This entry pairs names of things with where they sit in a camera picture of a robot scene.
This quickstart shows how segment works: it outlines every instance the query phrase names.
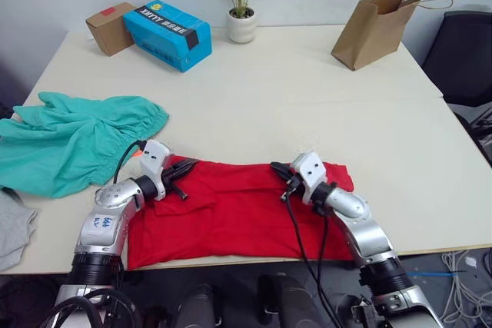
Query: white cable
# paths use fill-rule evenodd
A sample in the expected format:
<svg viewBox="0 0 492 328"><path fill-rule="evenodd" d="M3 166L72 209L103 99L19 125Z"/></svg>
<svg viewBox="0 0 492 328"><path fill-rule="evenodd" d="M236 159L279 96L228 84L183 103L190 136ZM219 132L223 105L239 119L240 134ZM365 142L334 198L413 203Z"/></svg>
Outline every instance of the white cable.
<svg viewBox="0 0 492 328"><path fill-rule="evenodd" d="M457 272L458 266L463 258L468 254L468 251L456 251L453 253L443 253L442 261L446 265L447 269L454 273L453 284L451 285L451 291L447 297L446 306L444 312L440 316L443 323L456 323L459 319L480 319L482 324L491 328L489 324L485 321L483 315L483 306L492 306L492 299L487 298L492 295L492 291L484 293L482 296L478 296L474 291L472 291L467 285L465 285ZM451 301L454 304L454 312L448 313ZM474 313L469 314L467 312L467 305L470 304L474 308Z"/></svg>

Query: teal cloth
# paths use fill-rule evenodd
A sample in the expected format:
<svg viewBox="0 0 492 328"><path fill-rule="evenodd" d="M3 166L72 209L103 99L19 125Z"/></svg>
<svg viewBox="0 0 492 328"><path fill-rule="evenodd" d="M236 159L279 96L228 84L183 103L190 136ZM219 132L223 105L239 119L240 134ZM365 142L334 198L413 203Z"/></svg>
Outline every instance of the teal cloth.
<svg viewBox="0 0 492 328"><path fill-rule="evenodd" d="M63 197L105 184L125 149L159 132L168 114L139 96L103 101L42 92L45 106L0 120L0 187Z"/></svg>

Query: brown paper bag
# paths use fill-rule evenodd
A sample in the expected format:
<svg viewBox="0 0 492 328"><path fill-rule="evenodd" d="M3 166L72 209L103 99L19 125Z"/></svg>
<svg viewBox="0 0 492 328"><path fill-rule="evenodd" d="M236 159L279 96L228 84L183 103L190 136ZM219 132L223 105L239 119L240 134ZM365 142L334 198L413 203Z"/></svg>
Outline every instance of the brown paper bag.
<svg viewBox="0 0 492 328"><path fill-rule="evenodd" d="M355 71L395 52L420 1L359 1L331 54Z"/></svg>

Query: blue box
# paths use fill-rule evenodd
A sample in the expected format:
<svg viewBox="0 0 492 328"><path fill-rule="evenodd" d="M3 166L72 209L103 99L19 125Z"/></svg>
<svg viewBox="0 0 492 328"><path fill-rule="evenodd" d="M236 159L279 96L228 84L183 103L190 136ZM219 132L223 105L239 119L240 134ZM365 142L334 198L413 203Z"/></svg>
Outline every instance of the blue box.
<svg viewBox="0 0 492 328"><path fill-rule="evenodd" d="M210 25L159 0L123 20L136 45L181 72L212 53Z"/></svg>

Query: red shirt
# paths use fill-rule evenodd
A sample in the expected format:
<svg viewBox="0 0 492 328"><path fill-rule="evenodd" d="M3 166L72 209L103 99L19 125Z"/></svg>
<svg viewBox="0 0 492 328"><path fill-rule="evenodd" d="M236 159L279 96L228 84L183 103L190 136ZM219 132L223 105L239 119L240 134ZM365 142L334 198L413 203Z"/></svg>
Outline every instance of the red shirt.
<svg viewBox="0 0 492 328"><path fill-rule="evenodd" d="M175 157L173 162L183 159ZM343 165L324 164L328 182L346 191L354 185ZM186 194L170 193L147 204L130 223L130 269L176 259L211 255L300 257L285 203L286 184L269 164L231 165L198 162L175 182ZM291 203L307 257L317 259L323 218L293 194ZM351 260L341 229L329 220L324 258Z"/></svg>

